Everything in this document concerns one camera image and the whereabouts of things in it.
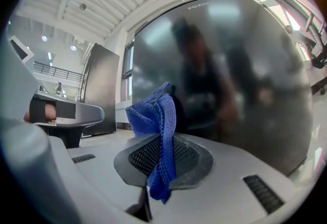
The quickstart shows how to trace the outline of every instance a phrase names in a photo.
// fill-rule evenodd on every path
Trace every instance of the balcony railing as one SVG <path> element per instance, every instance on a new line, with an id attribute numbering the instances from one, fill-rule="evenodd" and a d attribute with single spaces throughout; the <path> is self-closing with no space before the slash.
<path id="1" fill-rule="evenodd" d="M 72 71 L 67 71 L 64 69 L 52 67 L 46 64 L 34 62 L 34 72 L 49 75 L 49 76 L 54 76 L 62 79 L 67 79 L 71 80 L 74 82 L 81 83 L 83 80 L 83 75 L 80 73 L 72 72 Z"/>

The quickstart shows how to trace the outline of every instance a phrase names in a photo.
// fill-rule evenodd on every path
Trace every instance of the dark glossy panel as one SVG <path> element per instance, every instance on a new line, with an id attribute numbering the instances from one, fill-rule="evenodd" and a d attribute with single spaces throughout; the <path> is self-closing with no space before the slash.
<path id="1" fill-rule="evenodd" d="M 198 0 L 135 37 L 133 102 L 175 86 L 177 131 L 241 147 L 289 174 L 306 158 L 311 92 L 284 28 L 253 0 Z"/>
<path id="2" fill-rule="evenodd" d="M 86 104 L 103 109 L 104 120 L 94 126 L 85 128 L 85 135 L 105 134 L 116 131 L 115 87 L 119 56 L 96 44 L 88 59 L 83 81 Z"/>

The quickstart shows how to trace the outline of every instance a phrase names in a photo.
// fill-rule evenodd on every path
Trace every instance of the vent slot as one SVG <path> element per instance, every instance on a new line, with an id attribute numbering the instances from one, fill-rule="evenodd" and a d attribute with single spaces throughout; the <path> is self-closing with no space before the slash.
<path id="1" fill-rule="evenodd" d="M 243 180 L 268 214 L 284 204 L 258 175 L 247 176 Z"/>
<path id="2" fill-rule="evenodd" d="M 86 154 L 86 155 L 82 155 L 82 156 L 78 156 L 75 158 L 72 158 L 72 161 L 76 164 L 76 163 L 80 163 L 83 161 L 88 161 L 90 159 L 95 158 L 95 156 L 93 154 Z"/>

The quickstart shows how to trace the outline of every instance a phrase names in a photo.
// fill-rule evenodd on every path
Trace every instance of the blue cloth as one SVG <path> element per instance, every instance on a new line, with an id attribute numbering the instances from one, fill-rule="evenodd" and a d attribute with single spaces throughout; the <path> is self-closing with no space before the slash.
<path id="1" fill-rule="evenodd" d="M 148 177 L 150 196 L 166 203 L 169 183 L 176 178 L 173 135 L 176 128 L 176 110 L 173 98 L 163 91 L 170 86 L 165 82 L 150 97 L 126 108 L 127 118 L 136 137 L 149 133 L 161 134 L 160 159 Z"/>

